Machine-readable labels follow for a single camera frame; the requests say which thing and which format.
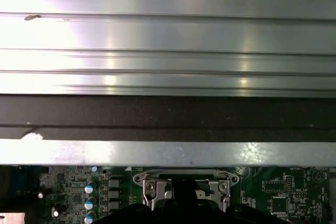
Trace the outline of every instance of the motherboard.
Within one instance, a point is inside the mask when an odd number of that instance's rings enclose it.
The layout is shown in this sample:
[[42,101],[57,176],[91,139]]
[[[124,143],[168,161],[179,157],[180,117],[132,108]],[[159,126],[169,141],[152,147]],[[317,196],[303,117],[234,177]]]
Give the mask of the motherboard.
[[331,220],[328,168],[49,166],[30,169],[34,174],[39,171],[39,188],[44,188],[37,195],[41,200],[37,224],[90,224],[136,202],[155,207],[160,200],[171,197],[166,178],[172,174],[206,180],[207,186],[214,186],[215,193],[207,195],[206,190],[200,189],[199,198],[217,200],[223,211],[229,204],[242,203],[289,221],[326,224]]

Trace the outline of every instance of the silver metal bar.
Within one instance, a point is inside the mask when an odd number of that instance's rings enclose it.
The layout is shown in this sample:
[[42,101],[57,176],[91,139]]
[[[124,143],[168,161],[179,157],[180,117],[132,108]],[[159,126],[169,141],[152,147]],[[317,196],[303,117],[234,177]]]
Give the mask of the silver metal bar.
[[334,0],[0,0],[0,12],[335,19]]
[[336,58],[220,52],[0,49],[1,72],[333,75]]
[[184,22],[52,21],[0,17],[0,48],[276,52],[333,54],[335,28],[328,23],[255,20]]
[[336,97],[334,0],[0,0],[0,93]]
[[115,88],[202,88],[202,89],[276,89],[332,91],[336,77],[226,76],[209,74],[61,74],[0,73],[4,93],[73,93],[76,87],[85,91],[99,88],[97,94],[117,91]]
[[335,166],[336,143],[0,140],[0,164],[162,167]]

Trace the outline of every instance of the green circuit board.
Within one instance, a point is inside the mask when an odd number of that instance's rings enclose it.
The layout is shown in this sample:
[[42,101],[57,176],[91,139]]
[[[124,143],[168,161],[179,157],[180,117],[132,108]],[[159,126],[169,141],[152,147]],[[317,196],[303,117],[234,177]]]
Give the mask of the green circuit board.
[[[52,166],[42,174],[41,185],[55,192],[44,200],[39,224],[82,224],[88,212],[101,218],[124,206],[142,202],[142,188],[132,178],[144,167]],[[221,168],[237,174],[239,182],[231,187],[231,204],[243,203],[282,219],[300,218],[311,224],[329,223],[324,207],[329,205],[329,169],[320,167],[236,167]],[[97,199],[92,209],[85,203],[84,188],[94,182]],[[51,214],[55,204],[67,205],[57,218]]]

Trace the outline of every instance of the blue capacitor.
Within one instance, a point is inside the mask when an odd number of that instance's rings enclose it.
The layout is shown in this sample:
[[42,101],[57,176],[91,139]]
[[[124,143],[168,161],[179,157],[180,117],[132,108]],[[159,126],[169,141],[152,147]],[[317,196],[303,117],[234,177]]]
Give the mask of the blue capacitor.
[[98,167],[97,166],[93,166],[93,167],[90,168],[90,171],[92,173],[96,173],[98,171]]
[[87,194],[92,194],[93,191],[95,190],[96,188],[96,183],[94,181],[90,181],[84,188],[84,191],[87,193]]
[[88,212],[88,214],[85,216],[84,218],[84,223],[85,224],[92,224],[93,221],[95,220],[96,218],[96,213],[93,212],[93,211],[90,211]]
[[88,198],[88,200],[84,204],[85,209],[86,210],[91,210],[95,206],[96,202],[97,202],[96,198],[94,198],[94,197]]

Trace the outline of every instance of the screw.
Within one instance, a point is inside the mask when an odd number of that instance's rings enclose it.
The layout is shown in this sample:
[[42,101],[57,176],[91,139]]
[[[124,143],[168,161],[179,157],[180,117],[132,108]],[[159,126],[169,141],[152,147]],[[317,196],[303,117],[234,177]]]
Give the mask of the screw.
[[146,185],[146,189],[147,189],[148,191],[153,190],[153,189],[154,189],[154,184],[153,184],[152,182],[149,182],[149,183]]
[[227,189],[227,184],[226,184],[225,182],[220,183],[220,184],[218,185],[218,189],[219,189],[219,191],[226,191],[226,189]]

